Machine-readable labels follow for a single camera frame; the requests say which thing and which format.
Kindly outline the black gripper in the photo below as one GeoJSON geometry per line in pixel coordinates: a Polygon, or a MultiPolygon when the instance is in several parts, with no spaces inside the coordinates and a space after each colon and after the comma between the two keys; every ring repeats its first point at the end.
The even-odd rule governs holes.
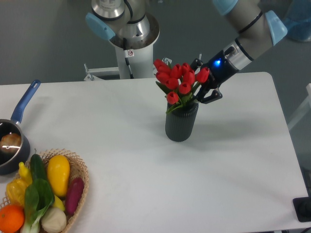
{"type": "Polygon", "coordinates": [[[194,102],[203,104],[221,99],[223,95],[219,90],[219,86],[239,71],[229,62],[223,50],[205,64],[198,58],[194,59],[190,67],[193,71],[200,67],[201,69],[205,67],[209,69],[208,80],[205,83],[197,83],[193,87],[193,93],[199,89],[197,94],[194,95],[194,102]]]}

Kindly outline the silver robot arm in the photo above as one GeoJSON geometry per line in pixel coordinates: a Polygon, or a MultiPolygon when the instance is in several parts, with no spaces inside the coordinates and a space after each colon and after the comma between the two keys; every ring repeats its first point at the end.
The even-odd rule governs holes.
{"type": "Polygon", "coordinates": [[[207,104],[222,98],[220,85],[238,72],[227,57],[233,47],[205,64],[200,59],[174,67],[161,60],[153,62],[153,44],[160,30],[142,0],[93,0],[91,9],[86,23],[115,47],[120,78],[146,78],[156,71],[156,84],[171,106],[184,107],[192,101],[207,104]]]}

